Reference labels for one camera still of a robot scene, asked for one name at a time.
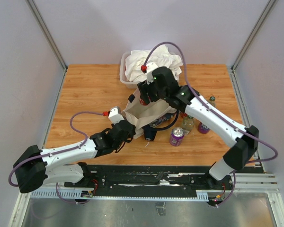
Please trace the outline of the cream canvas tote bag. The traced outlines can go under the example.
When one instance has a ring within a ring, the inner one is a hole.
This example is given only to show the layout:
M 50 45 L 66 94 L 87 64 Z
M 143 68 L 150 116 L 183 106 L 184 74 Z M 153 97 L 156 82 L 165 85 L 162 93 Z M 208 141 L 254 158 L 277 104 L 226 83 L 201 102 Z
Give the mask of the cream canvas tote bag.
M 136 89 L 132 96 L 129 97 L 132 101 L 128 101 L 126 108 L 121 112 L 126 120 L 136 127 L 134 139 L 141 137 L 144 132 L 142 127 L 148 125 L 165 114 L 175 114 L 176 109 L 169 106 L 167 102 L 159 99 L 148 105 L 140 103 L 140 91 Z

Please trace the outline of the red soda can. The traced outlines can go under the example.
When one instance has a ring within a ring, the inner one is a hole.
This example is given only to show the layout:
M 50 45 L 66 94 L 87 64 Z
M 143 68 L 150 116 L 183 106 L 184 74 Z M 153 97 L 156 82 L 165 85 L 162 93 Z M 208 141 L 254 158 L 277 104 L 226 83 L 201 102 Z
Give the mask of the red soda can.
M 182 118 L 185 118 L 185 117 L 187 116 L 187 114 L 186 114 L 186 113 L 181 112 L 181 113 L 180 113 L 180 116 L 181 116 Z
M 141 105 L 147 105 L 142 99 L 140 99 L 139 102 L 140 102 Z

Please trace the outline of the clear glass bottle green cap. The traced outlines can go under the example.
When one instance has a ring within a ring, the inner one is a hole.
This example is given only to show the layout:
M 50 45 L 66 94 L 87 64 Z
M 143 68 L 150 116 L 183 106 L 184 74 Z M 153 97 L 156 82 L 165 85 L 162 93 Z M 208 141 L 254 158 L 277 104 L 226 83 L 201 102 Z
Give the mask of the clear glass bottle green cap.
M 212 105 L 213 107 L 215 107 L 216 106 L 216 104 L 215 104 L 215 97 L 214 96 L 210 96 L 210 98 L 208 99 L 208 103 L 210 104 L 210 105 Z

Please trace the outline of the purple soda can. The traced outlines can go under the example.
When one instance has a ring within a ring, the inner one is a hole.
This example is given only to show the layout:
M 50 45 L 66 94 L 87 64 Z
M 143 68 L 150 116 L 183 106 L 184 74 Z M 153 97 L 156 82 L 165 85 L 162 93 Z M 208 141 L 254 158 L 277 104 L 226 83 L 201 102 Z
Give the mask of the purple soda can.
M 184 131 L 180 127 L 173 128 L 169 142 L 172 146 L 179 146 L 184 138 Z
M 207 134 L 210 131 L 210 129 L 202 122 L 199 123 L 197 129 L 201 134 Z

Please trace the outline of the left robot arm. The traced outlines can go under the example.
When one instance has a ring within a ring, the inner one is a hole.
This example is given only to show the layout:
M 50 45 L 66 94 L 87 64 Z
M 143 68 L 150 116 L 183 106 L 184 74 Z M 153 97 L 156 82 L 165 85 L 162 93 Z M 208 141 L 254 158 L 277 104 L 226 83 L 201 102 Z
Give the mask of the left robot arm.
M 14 163 L 9 175 L 9 178 L 14 175 L 17 183 L 9 181 L 9 184 L 18 187 L 21 193 L 58 182 L 78 183 L 81 187 L 87 187 L 91 184 L 92 175 L 77 162 L 117 151 L 124 143 L 131 142 L 134 135 L 135 126 L 121 120 L 112 128 L 67 146 L 39 149 L 37 145 L 32 145 Z

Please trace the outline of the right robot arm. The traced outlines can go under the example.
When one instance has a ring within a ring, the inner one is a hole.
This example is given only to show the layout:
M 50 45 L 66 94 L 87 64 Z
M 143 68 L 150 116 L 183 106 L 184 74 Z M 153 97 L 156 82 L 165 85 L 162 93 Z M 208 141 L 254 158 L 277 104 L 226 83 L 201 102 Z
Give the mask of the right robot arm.
M 259 130 L 246 127 L 212 106 L 190 85 L 181 86 L 167 67 L 143 65 L 146 80 L 138 84 L 140 98 L 145 104 L 163 100 L 172 108 L 190 115 L 215 132 L 229 147 L 205 175 L 205 184 L 216 189 L 222 179 L 235 170 L 241 170 L 257 151 Z

